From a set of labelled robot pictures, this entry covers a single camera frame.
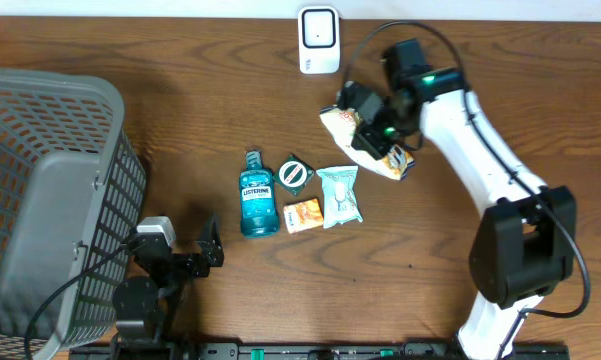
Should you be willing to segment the light blue wipes pack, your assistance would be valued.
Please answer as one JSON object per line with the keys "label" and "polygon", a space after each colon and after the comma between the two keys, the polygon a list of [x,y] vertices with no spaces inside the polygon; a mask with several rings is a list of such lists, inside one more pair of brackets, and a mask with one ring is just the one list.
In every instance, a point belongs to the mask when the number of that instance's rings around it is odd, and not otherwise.
{"label": "light blue wipes pack", "polygon": [[363,221],[354,193],[357,172],[355,165],[333,166],[316,172],[322,183],[324,229],[353,220]]}

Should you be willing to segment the green square box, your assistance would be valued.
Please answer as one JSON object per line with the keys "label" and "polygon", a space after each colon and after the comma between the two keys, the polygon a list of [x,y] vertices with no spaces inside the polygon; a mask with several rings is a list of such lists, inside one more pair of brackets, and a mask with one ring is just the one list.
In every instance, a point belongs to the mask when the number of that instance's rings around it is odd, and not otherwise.
{"label": "green square box", "polygon": [[311,166],[290,154],[275,172],[274,181],[291,195],[298,196],[314,174]]}

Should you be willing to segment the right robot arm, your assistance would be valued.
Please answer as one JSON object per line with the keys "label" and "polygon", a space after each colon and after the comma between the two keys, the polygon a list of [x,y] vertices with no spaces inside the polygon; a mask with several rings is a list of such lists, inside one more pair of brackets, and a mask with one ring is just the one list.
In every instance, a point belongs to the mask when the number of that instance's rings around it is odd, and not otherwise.
{"label": "right robot arm", "polygon": [[356,120],[345,145],[360,159],[391,158],[403,138],[419,134],[445,156],[480,216],[468,263],[477,296],[456,335],[466,359],[515,354],[526,318],[573,273],[576,201],[549,187],[507,146],[482,111],[461,65],[435,69],[415,39],[382,55],[388,97],[350,79],[335,115]]}

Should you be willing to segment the grey plastic basket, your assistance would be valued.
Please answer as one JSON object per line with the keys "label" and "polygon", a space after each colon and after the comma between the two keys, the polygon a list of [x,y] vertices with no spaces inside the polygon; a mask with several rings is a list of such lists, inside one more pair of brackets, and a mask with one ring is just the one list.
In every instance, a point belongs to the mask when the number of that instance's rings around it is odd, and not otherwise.
{"label": "grey plastic basket", "polygon": [[0,358],[49,359],[113,326],[146,187],[124,112],[103,79],[0,68]]}

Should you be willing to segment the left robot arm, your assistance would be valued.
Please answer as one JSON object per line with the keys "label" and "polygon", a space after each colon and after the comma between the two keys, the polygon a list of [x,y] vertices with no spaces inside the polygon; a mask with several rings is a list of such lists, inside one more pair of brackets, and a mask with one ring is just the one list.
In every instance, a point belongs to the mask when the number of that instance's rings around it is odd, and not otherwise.
{"label": "left robot arm", "polygon": [[110,345],[112,359],[198,357],[194,346],[169,332],[185,287],[224,263],[216,217],[207,219],[196,240],[199,252],[176,253],[175,242],[174,227],[166,216],[147,217],[132,230],[128,251],[145,273],[114,290],[117,334]]}

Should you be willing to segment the white barcode scanner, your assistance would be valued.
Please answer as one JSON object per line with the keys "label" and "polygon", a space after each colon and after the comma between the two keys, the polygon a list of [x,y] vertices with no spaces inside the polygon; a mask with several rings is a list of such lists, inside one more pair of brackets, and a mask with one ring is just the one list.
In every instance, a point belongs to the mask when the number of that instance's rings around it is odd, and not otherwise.
{"label": "white barcode scanner", "polygon": [[298,12],[299,69],[303,74],[333,74],[339,70],[339,13],[331,6],[306,6]]}

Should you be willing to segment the orange small packet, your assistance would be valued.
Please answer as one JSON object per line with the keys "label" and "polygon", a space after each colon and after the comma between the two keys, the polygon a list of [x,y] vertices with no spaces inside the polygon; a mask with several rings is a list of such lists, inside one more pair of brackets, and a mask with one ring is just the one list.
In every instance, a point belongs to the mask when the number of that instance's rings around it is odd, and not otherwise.
{"label": "orange small packet", "polygon": [[321,227],[324,217],[317,198],[285,205],[283,216],[289,234]]}

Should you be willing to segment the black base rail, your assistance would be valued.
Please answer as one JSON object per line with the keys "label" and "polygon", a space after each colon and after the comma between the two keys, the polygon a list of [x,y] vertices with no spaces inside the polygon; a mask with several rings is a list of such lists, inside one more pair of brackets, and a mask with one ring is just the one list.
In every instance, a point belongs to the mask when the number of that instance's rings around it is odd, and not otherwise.
{"label": "black base rail", "polygon": [[410,341],[389,345],[240,345],[236,343],[167,344],[142,348],[118,342],[83,346],[69,351],[70,360],[184,359],[184,360],[388,360],[463,359],[460,348],[439,341]]}

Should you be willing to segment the teal mouthwash bottle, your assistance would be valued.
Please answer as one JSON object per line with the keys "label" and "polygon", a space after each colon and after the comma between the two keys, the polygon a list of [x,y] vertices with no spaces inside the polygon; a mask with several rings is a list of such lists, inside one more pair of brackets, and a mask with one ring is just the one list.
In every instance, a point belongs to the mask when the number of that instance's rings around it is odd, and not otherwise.
{"label": "teal mouthwash bottle", "polygon": [[273,235],[279,230],[273,173],[263,165],[258,150],[247,151],[245,162],[239,176],[241,233],[246,238]]}

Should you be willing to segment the yellow snack bag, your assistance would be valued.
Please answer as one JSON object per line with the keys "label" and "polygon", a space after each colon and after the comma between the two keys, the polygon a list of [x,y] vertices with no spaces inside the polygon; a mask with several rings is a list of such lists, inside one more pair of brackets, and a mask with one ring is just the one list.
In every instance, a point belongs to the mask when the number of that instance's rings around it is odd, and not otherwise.
{"label": "yellow snack bag", "polygon": [[334,139],[335,144],[356,164],[391,180],[401,181],[407,171],[415,165],[410,152],[400,145],[392,145],[381,159],[374,159],[363,150],[351,146],[354,133],[362,123],[359,115],[351,110],[341,110],[337,106],[327,106],[319,113],[319,118]]}

